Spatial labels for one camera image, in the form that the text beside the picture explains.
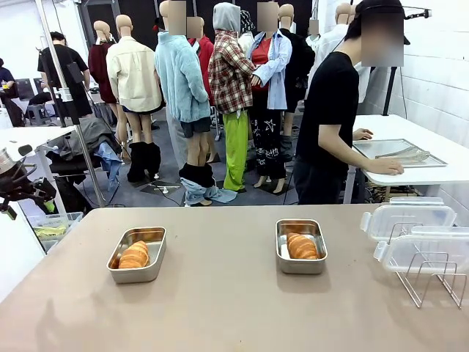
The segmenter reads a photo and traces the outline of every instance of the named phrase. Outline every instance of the microphone stand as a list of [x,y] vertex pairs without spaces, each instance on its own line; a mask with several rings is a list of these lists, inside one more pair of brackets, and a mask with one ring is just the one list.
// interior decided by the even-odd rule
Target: microphone stand
[[75,107],[75,102],[73,101],[72,95],[70,94],[70,89],[68,88],[67,82],[65,81],[64,73],[62,72],[62,69],[60,68],[59,57],[57,56],[56,49],[53,46],[53,41],[51,38],[51,31],[49,30],[49,25],[45,17],[43,0],[35,0],[35,1],[36,1],[37,10],[39,11],[41,22],[43,24],[45,38],[47,40],[47,44],[49,45],[49,50],[51,51],[53,66],[56,68],[57,75],[59,77],[61,88],[59,88],[58,91],[62,99],[62,102],[64,103],[64,106],[66,107],[70,117],[72,118],[72,123],[75,126],[76,133],[78,134],[78,139],[80,140],[81,148],[83,149],[83,157],[85,158],[86,166],[88,167],[89,175],[91,176],[91,180],[93,182],[93,188],[95,189],[97,203],[100,208],[104,208],[105,207],[104,197],[103,197],[103,194],[101,193],[99,186],[97,185],[96,172],[95,172],[95,169],[93,168],[93,163],[89,156],[88,148],[86,147],[85,138],[83,137],[83,131],[81,130],[81,126],[80,126],[80,117],[78,116],[78,112]]

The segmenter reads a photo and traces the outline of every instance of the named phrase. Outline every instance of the red plaid flannel shirt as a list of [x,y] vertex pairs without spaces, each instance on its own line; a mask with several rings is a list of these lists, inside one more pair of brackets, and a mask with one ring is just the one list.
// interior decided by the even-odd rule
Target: red plaid flannel shirt
[[208,65],[210,89],[217,109],[231,114],[252,106],[251,74],[256,69],[237,43],[237,32],[216,30]]

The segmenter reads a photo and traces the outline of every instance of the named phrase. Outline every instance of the gray hoodie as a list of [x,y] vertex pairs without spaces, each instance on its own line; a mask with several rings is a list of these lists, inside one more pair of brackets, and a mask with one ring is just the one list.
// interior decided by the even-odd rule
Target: gray hoodie
[[221,2],[213,7],[213,28],[239,32],[241,30],[241,7]]

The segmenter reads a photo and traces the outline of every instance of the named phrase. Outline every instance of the desk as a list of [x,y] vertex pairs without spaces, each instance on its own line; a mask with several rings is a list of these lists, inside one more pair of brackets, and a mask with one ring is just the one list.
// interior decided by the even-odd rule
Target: desk
[[[448,163],[445,167],[406,168],[404,174],[397,176],[378,175],[372,172],[363,173],[380,186],[429,186],[427,195],[437,196],[440,185],[444,183],[469,182],[469,149],[443,136],[406,120],[397,115],[362,115],[357,116],[354,130],[368,128],[373,139],[406,139],[423,150],[428,150],[437,158]],[[352,198],[355,167],[349,168],[344,203]]]
[[[92,211],[0,304],[0,351],[466,352],[469,307],[436,285],[417,309],[359,230],[373,205]],[[319,276],[276,268],[279,219],[316,219]],[[154,282],[116,285],[107,260],[130,227],[163,226]]]
[[57,190],[56,206],[60,214],[65,214],[65,206],[60,197],[59,189],[57,188],[56,181],[53,178],[51,168],[49,167],[48,159],[45,157],[47,150],[43,147],[49,141],[64,136],[65,134],[75,130],[75,126],[70,127],[18,127],[6,128],[0,130],[0,147],[6,147],[7,152],[14,161],[21,160],[22,156],[18,152],[18,148],[29,144],[39,156],[41,165],[43,167],[45,176],[53,187]]

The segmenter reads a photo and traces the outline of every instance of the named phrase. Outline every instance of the man's hand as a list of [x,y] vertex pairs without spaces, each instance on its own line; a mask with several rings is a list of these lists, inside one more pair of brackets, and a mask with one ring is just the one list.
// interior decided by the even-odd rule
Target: man's hand
[[367,130],[366,128],[359,128],[355,132],[353,132],[353,140],[359,141],[361,139],[368,141],[373,138],[373,132]]
[[366,163],[365,170],[381,175],[400,175],[404,173],[400,161],[395,158],[371,159]]
[[261,84],[261,79],[253,74],[252,77],[251,77],[251,85],[252,86],[259,86],[260,84]]

